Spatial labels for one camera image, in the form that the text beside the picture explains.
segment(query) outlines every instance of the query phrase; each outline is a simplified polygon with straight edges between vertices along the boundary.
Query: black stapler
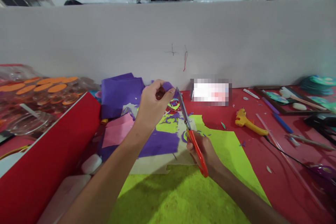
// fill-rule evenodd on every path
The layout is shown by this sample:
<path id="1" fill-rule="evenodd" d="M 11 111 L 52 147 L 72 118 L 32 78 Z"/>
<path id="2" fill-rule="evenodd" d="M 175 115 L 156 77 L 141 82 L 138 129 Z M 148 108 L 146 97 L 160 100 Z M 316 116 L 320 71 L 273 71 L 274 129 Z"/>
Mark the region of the black stapler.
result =
<path id="1" fill-rule="evenodd" d="M 336 115 L 328 113 L 313 114 L 304 119 L 304 122 L 317 130 L 322 136 L 328 139 L 333 145 L 336 145 L 336 140 L 332 137 L 336 133 L 329 127 L 336 127 Z"/>

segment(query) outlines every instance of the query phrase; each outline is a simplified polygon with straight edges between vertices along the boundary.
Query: red table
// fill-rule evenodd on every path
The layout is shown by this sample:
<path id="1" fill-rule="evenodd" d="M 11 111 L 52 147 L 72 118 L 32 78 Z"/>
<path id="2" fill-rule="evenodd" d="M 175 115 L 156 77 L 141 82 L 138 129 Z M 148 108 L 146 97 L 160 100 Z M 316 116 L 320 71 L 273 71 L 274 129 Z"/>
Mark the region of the red table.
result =
<path id="1" fill-rule="evenodd" d="M 302 182 L 277 149 L 250 129 L 235 125 L 236 112 L 244 107 L 247 118 L 254 120 L 254 123 L 258 127 L 263 128 L 256 116 L 256 113 L 259 114 L 282 149 L 303 163 L 310 161 L 336 167 L 336 151 L 325 151 L 319 147 L 313 147 L 301 142 L 301 145 L 295 148 L 284 137 L 287 132 L 273 117 L 272 110 L 263 100 L 250 96 L 243 92 L 243 89 L 232 89 L 232 106 L 228 107 L 202 107 L 197 105 L 197 103 L 190 102 L 190 99 L 186 99 L 186 97 L 190 96 L 190 92 L 183 91 L 183 96 L 187 111 L 201 114 L 208 128 L 224 130 L 221 125 L 221 122 L 223 122 L 226 130 L 235 132 L 241 144 L 244 141 L 246 142 L 246 147 L 242 148 L 244 148 L 272 207 L 288 221 L 304 224 L 335 223 L 335 203 L 315 186 L 305 168 L 292 161 L 311 191 L 316 195 L 316 198 L 323 204 L 322 207 L 314 201 L 311 194 L 303 186 Z M 332 146 L 315 129 L 308 127 L 303 122 L 305 116 L 281 115 L 281 118 L 295 134 L 303 135 L 308 139 Z M 266 166 L 272 170 L 272 173 L 267 171 Z"/>

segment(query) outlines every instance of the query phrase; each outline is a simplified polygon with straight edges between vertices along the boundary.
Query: scissors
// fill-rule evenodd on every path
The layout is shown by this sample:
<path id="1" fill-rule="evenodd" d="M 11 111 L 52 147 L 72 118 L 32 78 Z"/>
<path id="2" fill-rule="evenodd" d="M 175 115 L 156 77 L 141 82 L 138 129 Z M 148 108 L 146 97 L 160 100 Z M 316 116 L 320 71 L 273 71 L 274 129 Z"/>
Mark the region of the scissors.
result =
<path id="1" fill-rule="evenodd" d="M 198 156 L 198 159 L 199 159 L 199 162 L 201 163 L 201 166 L 198 166 L 199 167 L 199 170 L 201 171 L 202 175 L 204 177 L 207 177 L 208 176 L 208 168 L 207 168 L 207 165 L 205 164 L 205 160 L 204 160 L 204 157 L 203 157 L 203 154 L 201 153 L 201 150 L 196 142 L 196 138 L 194 136 L 194 133 L 193 131 L 191 130 L 191 126 L 190 126 L 190 122 L 189 122 L 189 117 L 188 117 L 188 113 L 186 111 L 186 108 L 185 108 L 185 105 L 184 105 L 184 102 L 183 102 L 183 98 L 182 98 L 182 95 L 178 89 L 178 87 L 176 87 L 176 90 L 177 92 L 179 93 L 178 94 L 178 100 L 180 102 L 180 105 L 181 105 L 181 110 L 182 110 L 182 114 L 183 114 L 183 117 L 184 117 L 184 123 L 185 125 L 187 126 L 187 136 L 188 136 L 188 140 L 190 140 L 192 142 L 192 144 L 194 145 L 194 148 L 196 150 L 196 153 L 197 153 L 197 156 Z"/>

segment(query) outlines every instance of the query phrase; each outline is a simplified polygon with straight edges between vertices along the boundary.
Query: red string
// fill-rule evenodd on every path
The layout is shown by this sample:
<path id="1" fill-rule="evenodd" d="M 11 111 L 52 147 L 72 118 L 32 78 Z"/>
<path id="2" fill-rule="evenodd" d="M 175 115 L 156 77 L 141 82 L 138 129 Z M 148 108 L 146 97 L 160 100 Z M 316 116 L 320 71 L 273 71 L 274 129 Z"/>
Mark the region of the red string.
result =
<path id="1" fill-rule="evenodd" d="M 184 54 L 184 70 L 186 69 L 186 63 L 187 63 L 187 58 L 188 58 L 188 52 L 186 51 L 185 54 Z"/>

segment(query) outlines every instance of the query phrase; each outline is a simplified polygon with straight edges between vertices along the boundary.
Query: wooden tray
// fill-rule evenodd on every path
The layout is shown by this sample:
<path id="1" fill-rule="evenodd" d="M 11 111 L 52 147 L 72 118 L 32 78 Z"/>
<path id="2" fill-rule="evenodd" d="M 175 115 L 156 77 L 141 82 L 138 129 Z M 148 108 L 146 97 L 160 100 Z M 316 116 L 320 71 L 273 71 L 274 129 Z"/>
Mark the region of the wooden tray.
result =
<path id="1" fill-rule="evenodd" d="M 282 87 L 288 88 L 289 91 L 291 91 L 292 93 L 296 94 L 302 100 L 306 100 L 307 102 L 314 103 L 316 105 L 321 106 L 320 104 L 318 104 L 317 102 L 311 100 L 310 98 L 308 98 L 307 96 L 305 96 L 301 92 L 294 91 L 290 86 L 255 86 L 253 88 L 253 90 L 257 94 L 261 95 L 262 97 L 265 97 L 282 115 L 287 115 L 287 116 L 289 116 L 289 115 L 290 116 L 294 116 L 294 115 L 301 115 L 301 116 L 303 116 L 304 115 L 304 116 L 307 116 L 307 115 L 314 114 L 314 113 L 331 113 L 330 110 L 319 110 L 317 108 L 310 107 L 309 105 L 306 105 L 306 104 L 304 104 L 304 105 L 308 108 L 308 110 L 304 110 L 304 111 L 294 109 L 292 107 L 292 104 L 281 106 L 276 101 L 272 100 L 266 93 L 263 92 L 263 90 L 265 90 L 265 91 L 269 91 L 269 92 L 278 91 L 278 93 L 279 93 L 279 90 Z"/>

